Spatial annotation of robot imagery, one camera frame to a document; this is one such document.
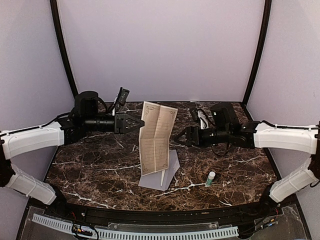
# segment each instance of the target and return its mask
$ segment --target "marble table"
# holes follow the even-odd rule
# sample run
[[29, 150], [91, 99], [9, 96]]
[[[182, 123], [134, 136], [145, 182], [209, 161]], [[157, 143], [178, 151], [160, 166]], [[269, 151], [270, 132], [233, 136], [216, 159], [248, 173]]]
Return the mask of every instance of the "marble table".
[[[226, 156], [220, 157], [210, 147], [186, 147], [173, 141], [185, 127], [197, 125], [189, 109], [202, 108], [211, 116], [209, 108], [214, 102], [158, 103], [178, 108], [170, 149], [177, 151], [180, 169], [167, 191], [138, 186], [139, 131], [125, 135], [95, 132], [75, 144], [61, 146], [46, 182], [59, 187], [73, 204], [117, 210], [186, 211], [257, 202], [265, 187], [276, 180], [262, 149], [231, 147]], [[233, 106], [239, 121], [247, 121], [240, 104]], [[122, 111], [140, 118], [142, 103], [129, 102]], [[212, 186], [205, 187], [210, 171], [216, 172], [216, 178]]]

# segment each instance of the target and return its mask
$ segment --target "green glue stick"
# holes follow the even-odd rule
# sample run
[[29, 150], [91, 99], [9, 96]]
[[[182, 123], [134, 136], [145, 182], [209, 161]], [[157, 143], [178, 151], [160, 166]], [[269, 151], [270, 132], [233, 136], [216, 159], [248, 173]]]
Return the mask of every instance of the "green glue stick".
[[208, 175], [208, 178], [206, 179], [205, 186], [210, 187], [212, 184], [213, 179], [215, 178], [216, 173], [214, 171], [211, 171]]

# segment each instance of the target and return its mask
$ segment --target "paper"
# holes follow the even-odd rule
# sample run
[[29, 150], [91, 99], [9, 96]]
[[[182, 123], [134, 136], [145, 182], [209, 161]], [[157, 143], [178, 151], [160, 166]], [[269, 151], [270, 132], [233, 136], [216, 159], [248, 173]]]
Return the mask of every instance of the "paper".
[[180, 168], [180, 163], [177, 155], [176, 150], [170, 151], [170, 160], [169, 160], [169, 168], [164, 170], [164, 177], [163, 177], [163, 184], [161, 186], [161, 178], [162, 178], [162, 171], [154, 172], [148, 174], [146, 176], [141, 176], [139, 181], [139, 186], [148, 188], [148, 189], [156, 189], [165, 191], [169, 188], [172, 179], [174, 178], [176, 172]]
[[143, 103], [139, 152], [141, 175], [156, 173], [169, 167], [169, 139], [178, 109], [152, 102]]

